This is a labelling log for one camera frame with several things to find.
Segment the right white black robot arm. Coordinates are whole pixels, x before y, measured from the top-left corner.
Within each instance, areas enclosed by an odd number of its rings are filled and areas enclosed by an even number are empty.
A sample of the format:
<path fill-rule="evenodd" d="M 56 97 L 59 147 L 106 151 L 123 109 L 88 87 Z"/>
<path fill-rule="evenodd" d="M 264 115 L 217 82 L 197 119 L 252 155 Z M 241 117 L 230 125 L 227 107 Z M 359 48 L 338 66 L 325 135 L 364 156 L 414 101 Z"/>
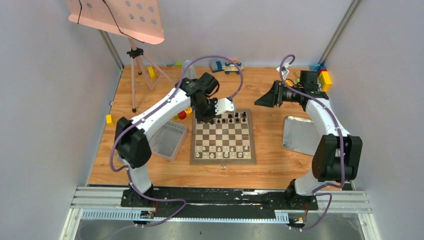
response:
<path fill-rule="evenodd" d="M 358 174 L 363 141 L 342 126 L 318 82 L 317 71 L 303 70 L 297 85 L 289 86 L 284 80 L 276 80 L 270 90 L 254 102 L 256 106 L 268 108 L 280 107 L 284 102 L 298 103 L 321 135 L 311 170 L 293 179 L 285 191 L 286 204 L 292 209 L 301 207 L 305 196 L 314 196 L 329 186 L 341 189 Z"/>

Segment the wooden chess board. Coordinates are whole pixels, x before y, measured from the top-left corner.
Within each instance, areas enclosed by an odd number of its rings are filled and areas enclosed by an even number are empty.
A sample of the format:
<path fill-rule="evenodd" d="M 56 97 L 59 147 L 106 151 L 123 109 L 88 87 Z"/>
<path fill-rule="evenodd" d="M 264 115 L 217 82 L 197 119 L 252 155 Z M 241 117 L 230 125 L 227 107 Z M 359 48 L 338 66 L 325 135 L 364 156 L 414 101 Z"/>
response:
<path fill-rule="evenodd" d="M 192 123 L 192 165 L 255 165 L 254 128 L 250 109 L 225 112 L 203 123 Z"/>

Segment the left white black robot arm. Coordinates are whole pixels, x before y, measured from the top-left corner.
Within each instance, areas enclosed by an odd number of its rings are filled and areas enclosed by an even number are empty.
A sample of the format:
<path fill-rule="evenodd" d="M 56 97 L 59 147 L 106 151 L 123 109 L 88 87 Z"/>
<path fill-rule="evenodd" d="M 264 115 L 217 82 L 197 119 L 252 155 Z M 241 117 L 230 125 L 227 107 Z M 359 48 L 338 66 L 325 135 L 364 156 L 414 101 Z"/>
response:
<path fill-rule="evenodd" d="M 189 107 L 202 113 L 201 119 L 206 122 L 214 118 L 218 100 L 212 95 L 219 88 L 219 81 L 207 72 L 198 79 L 183 78 L 145 112 L 132 119 L 122 117 L 118 120 L 113 148 L 122 159 L 129 185 L 135 191 L 133 198 L 140 206 L 149 206 L 153 201 L 150 190 L 153 184 L 147 166 L 152 156 L 150 141 L 153 135 L 173 116 Z"/>

